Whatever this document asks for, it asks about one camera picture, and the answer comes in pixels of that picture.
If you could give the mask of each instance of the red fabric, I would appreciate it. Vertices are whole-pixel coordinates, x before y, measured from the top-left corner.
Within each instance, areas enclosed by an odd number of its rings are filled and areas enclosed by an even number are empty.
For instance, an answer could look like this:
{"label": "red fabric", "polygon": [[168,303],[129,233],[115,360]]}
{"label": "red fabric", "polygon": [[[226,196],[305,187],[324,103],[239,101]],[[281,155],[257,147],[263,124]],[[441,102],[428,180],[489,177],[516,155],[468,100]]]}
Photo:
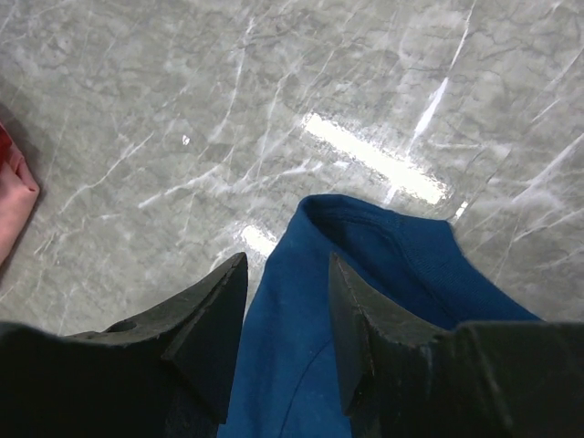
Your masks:
{"label": "red fabric", "polygon": [[25,157],[0,124],[0,265],[24,228],[39,192]]}

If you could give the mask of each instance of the marble tabletop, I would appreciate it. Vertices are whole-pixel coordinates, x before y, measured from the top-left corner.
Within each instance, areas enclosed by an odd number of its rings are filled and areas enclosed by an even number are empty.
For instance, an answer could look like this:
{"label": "marble tabletop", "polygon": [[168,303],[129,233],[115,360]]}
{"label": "marble tabletop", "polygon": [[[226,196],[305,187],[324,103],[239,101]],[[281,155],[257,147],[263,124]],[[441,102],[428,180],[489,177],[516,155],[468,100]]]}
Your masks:
{"label": "marble tabletop", "polygon": [[0,120],[42,186],[0,318],[102,330],[298,201],[448,219],[546,319],[584,318],[581,0],[0,0]]}

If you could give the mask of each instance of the pink cloth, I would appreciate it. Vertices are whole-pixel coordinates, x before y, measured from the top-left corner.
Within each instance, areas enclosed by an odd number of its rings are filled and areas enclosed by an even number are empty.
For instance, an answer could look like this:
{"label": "pink cloth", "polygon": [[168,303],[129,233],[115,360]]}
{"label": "pink cloth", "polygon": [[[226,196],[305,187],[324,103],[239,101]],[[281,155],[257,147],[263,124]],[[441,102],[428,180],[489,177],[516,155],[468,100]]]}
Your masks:
{"label": "pink cloth", "polygon": [[25,226],[39,191],[25,157],[0,124],[0,265]]}

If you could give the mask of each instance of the gray marble table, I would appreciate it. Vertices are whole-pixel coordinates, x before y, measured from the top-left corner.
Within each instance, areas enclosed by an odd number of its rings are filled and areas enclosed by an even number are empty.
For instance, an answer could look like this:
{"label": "gray marble table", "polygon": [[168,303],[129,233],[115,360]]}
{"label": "gray marble table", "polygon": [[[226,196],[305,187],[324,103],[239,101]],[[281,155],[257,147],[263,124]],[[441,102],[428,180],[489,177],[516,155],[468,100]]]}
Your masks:
{"label": "gray marble table", "polygon": [[100,330],[298,201],[449,219],[548,319],[584,318],[581,0],[0,0],[0,120],[42,185],[0,318]]}

